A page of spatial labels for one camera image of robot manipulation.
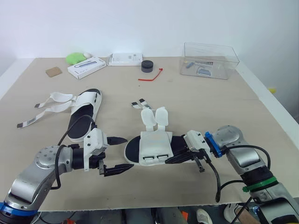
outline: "white wall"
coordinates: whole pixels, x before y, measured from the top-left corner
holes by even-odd
[[[184,42],[234,47],[296,116],[298,0],[10,0],[0,3],[0,46],[17,57],[180,56]]]
[[[12,65],[15,61],[15,56],[10,50],[1,49],[0,44],[0,76]]]

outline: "beige tabletop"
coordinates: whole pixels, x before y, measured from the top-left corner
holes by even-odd
[[[42,109],[34,105],[51,92],[80,94],[90,88],[103,93],[96,122],[108,136],[130,140],[145,130],[140,110],[130,106],[140,98],[154,108],[166,107],[166,130],[174,135],[189,130],[214,132],[221,126],[234,125],[243,131],[248,143],[270,153],[274,175],[292,196],[299,196],[299,150],[237,72],[229,80],[182,76],[179,58],[151,60],[155,66],[149,74],[141,72],[140,67],[106,67],[77,80],[67,72],[63,58],[35,59],[0,100],[0,198],[4,199],[16,176],[33,161],[39,149],[57,144],[67,129],[70,112],[49,113],[24,129],[17,129],[16,124],[40,113]],[[45,71],[56,66],[63,73],[49,78]],[[154,82],[138,81],[153,78],[158,68],[164,70]],[[108,167],[126,163],[124,147],[125,144],[108,148],[104,160]],[[240,179],[225,156],[212,161],[222,183]],[[41,210],[215,204],[216,179],[209,166],[203,165],[204,173],[199,173],[195,163],[184,163],[134,166],[111,177],[99,176],[97,169],[76,170],[61,175],[61,189],[50,191]],[[236,183],[226,187],[220,203],[247,200],[249,195],[242,192],[242,186]]]

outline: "white sneaker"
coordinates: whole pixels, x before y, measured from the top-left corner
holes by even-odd
[[[203,209],[197,209],[196,211],[197,221],[198,223],[203,224],[213,224],[211,217],[209,214]]]
[[[224,212],[223,212],[223,215],[224,215],[224,218],[226,219],[226,221],[231,223],[234,220],[235,216],[237,215],[236,210],[241,207],[242,206],[240,206],[237,203],[228,204],[225,207]]]

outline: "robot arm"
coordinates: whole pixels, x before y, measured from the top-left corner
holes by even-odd
[[[243,191],[249,192],[253,200],[259,204],[258,216],[261,223],[299,223],[299,205],[283,184],[276,180],[256,150],[248,146],[240,129],[224,126],[213,134],[207,132],[204,139],[201,133],[195,131],[189,131],[183,137],[187,149],[169,158],[165,163],[181,163],[192,159],[196,161],[200,172],[203,172],[199,160],[210,162],[211,153],[216,158],[226,154],[228,161],[246,185]]]
[[[126,141],[123,138],[107,137],[100,129],[94,128],[84,138],[84,149],[79,148],[79,145],[43,148],[37,152],[33,163],[15,179],[4,203],[0,203],[0,224],[29,224],[32,221],[57,178],[56,159],[59,175],[73,169],[84,168],[88,171],[90,168],[98,168],[100,175],[110,176],[130,169],[132,164],[106,168],[103,162],[108,145]]]

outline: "transparent container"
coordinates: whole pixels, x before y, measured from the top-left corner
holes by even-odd
[[[180,60],[180,73],[228,79],[238,63],[239,59],[232,47],[186,42]]]

